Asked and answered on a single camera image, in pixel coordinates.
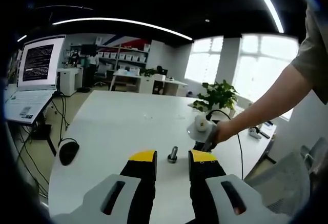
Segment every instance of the bolt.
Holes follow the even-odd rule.
[[[176,163],[178,157],[176,153],[178,152],[178,146],[174,146],[170,155],[168,155],[168,162],[171,164]]]

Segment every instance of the window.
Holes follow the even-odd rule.
[[[213,84],[220,62],[223,36],[196,40],[189,56],[185,79]]]
[[[298,52],[296,39],[280,35],[244,35],[233,85],[240,96],[255,102],[276,81]],[[283,114],[290,119],[293,110]]]

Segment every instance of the laptop keyboard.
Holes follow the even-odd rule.
[[[53,90],[20,91],[13,94],[9,102],[12,105],[42,105],[49,99],[51,93]]]

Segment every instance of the person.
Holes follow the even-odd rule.
[[[99,66],[99,58],[98,54],[95,51],[91,56],[88,57],[89,66],[87,68],[86,75],[86,87],[93,87],[94,85],[94,74],[97,71],[97,67]]]
[[[319,12],[306,10],[306,37],[296,58],[283,70],[269,90],[248,109],[217,124],[215,143],[249,127],[274,119],[295,107],[311,91],[327,104],[328,101],[328,23]]]

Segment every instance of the office chair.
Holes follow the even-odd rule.
[[[107,66],[104,64],[99,64],[98,70],[94,75],[95,79],[98,80],[94,85],[97,86],[105,86],[106,83],[103,82],[102,80],[107,79]]]

